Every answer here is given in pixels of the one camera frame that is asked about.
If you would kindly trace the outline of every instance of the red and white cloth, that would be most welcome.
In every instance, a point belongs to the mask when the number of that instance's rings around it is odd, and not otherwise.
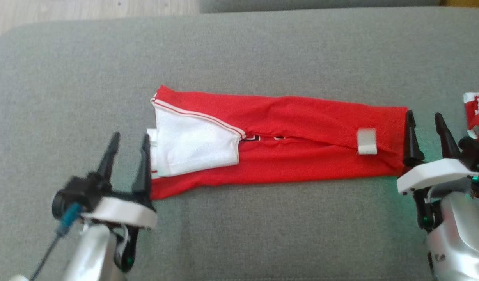
[[[479,92],[467,92],[463,95],[467,114],[468,135],[479,140]]]
[[[406,107],[165,86],[151,103],[152,199],[202,185],[398,176],[404,167]],[[375,155],[358,154],[361,128],[375,130]]]

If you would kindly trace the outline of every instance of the wooden floor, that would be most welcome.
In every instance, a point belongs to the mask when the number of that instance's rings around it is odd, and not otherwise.
[[[197,0],[0,0],[0,35],[41,21],[197,13]]]

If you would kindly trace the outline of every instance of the gray upholstered table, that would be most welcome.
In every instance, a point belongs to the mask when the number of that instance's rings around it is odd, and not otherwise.
[[[154,126],[155,89],[299,95],[414,110],[427,159],[433,114],[464,135],[479,91],[479,9],[326,9],[47,23],[0,38],[0,280],[29,276],[53,238],[50,199],[122,133],[127,189]],[[131,280],[428,280],[425,233],[394,178],[228,186],[154,203]],[[60,242],[40,280],[75,250]]]

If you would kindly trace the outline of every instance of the black cable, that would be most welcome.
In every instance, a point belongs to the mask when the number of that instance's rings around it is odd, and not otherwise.
[[[39,274],[40,271],[42,270],[42,267],[44,267],[45,261],[47,261],[47,258],[48,258],[49,255],[51,254],[51,252],[52,252],[52,250],[54,249],[54,247],[56,247],[56,244],[57,244],[57,242],[59,241],[60,238],[61,238],[61,236],[56,235],[56,238],[54,238],[54,241],[50,244],[49,249],[47,249],[47,252],[45,252],[45,255],[44,255],[44,257],[42,258],[42,261],[40,262],[40,264],[38,265],[37,270],[35,270],[35,273],[33,274],[33,276],[31,276],[30,281],[35,281],[35,279],[37,278],[38,274]]]

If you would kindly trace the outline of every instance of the gray fabric surface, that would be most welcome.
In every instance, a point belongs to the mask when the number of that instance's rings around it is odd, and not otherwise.
[[[95,169],[115,130],[112,181],[129,188],[160,84],[407,105],[435,160],[434,113],[459,139],[462,94],[479,91],[479,9],[208,14],[4,34],[0,280],[30,276],[54,235],[50,199]],[[140,234],[130,280],[429,280],[425,233],[394,178],[203,187],[154,205],[158,230]],[[59,243],[40,280],[60,279],[78,240],[72,231]]]
[[[435,6],[440,0],[198,0],[201,13],[347,7]]]

